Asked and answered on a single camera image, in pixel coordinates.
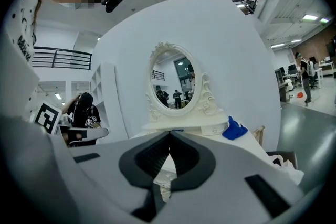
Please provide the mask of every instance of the oval mirror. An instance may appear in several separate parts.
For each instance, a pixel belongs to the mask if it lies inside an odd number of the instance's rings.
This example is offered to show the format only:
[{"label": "oval mirror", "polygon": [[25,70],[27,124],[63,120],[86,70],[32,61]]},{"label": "oval mirror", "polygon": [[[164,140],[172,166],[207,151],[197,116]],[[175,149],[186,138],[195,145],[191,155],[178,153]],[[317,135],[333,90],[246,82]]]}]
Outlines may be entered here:
[{"label": "oval mirror", "polygon": [[186,107],[195,92],[194,68],[177,50],[167,50],[156,58],[151,79],[156,98],[169,109]]}]

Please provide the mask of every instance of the white wall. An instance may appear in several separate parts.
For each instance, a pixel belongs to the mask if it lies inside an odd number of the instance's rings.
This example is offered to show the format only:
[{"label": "white wall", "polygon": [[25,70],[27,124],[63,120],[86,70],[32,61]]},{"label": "white wall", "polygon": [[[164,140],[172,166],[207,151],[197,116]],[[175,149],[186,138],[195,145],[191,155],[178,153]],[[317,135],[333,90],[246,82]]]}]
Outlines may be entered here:
[{"label": "white wall", "polygon": [[39,25],[36,27],[36,43],[34,46],[73,50],[77,36],[78,32]]},{"label": "white wall", "polygon": [[79,33],[74,45],[74,50],[91,54],[98,42],[98,37],[100,36],[91,33]]},{"label": "white wall", "polygon": [[[158,18],[164,20],[158,24]],[[122,21],[97,43],[93,69],[104,61],[115,64],[129,137],[148,123],[149,58],[161,41],[187,49],[209,74],[219,107],[251,131],[264,125],[264,149],[277,148],[280,100],[274,69],[260,36],[231,0],[164,1]]]},{"label": "white wall", "polygon": [[90,81],[90,70],[34,67],[40,81]]},{"label": "white wall", "polygon": [[161,70],[161,66],[158,65],[157,63],[154,65],[153,70],[163,73],[162,70]]},{"label": "white wall", "polygon": [[[287,72],[288,66],[295,63],[295,60],[293,60],[294,54],[291,49],[276,50],[274,51],[274,55],[275,55],[274,67],[276,69],[283,67],[285,69],[285,72]],[[288,55],[291,55],[292,62],[290,62]]]}]

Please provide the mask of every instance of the shelving unit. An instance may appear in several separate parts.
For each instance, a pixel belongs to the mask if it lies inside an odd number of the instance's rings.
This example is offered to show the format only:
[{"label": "shelving unit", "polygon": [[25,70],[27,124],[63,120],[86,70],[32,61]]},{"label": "shelving unit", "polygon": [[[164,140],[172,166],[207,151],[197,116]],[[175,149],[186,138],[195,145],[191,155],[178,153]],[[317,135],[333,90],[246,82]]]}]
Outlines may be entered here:
[{"label": "shelving unit", "polygon": [[278,84],[282,84],[282,73],[280,69],[275,70],[275,76],[277,77]]},{"label": "shelving unit", "polygon": [[93,104],[99,111],[101,127],[109,130],[108,136],[98,139],[97,144],[127,140],[113,64],[104,62],[97,67],[90,81],[90,90]]}]

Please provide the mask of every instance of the person's hand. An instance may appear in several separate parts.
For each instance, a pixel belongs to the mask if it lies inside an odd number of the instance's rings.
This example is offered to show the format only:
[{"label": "person's hand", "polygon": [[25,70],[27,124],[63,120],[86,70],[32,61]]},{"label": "person's hand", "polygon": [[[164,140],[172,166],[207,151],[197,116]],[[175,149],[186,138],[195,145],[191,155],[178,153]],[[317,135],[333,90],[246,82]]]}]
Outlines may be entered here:
[{"label": "person's hand", "polygon": [[79,101],[81,95],[82,95],[81,93],[79,93],[78,95],[76,95],[76,97],[75,97],[75,101]]}]

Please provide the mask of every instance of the computer monitor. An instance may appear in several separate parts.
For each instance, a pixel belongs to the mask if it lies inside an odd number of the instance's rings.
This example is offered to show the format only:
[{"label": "computer monitor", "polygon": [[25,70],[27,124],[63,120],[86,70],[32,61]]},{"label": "computer monitor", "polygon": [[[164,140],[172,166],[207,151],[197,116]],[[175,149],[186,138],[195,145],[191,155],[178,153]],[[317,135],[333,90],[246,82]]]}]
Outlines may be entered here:
[{"label": "computer monitor", "polygon": [[313,63],[316,63],[315,56],[313,56],[313,57],[309,57],[309,60],[312,61]]},{"label": "computer monitor", "polygon": [[298,73],[298,70],[295,69],[295,70],[288,70],[288,75],[294,75],[294,74],[297,74]]},{"label": "computer monitor", "polygon": [[288,70],[296,70],[296,65],[290,65],[290,66],[288,67]]}]

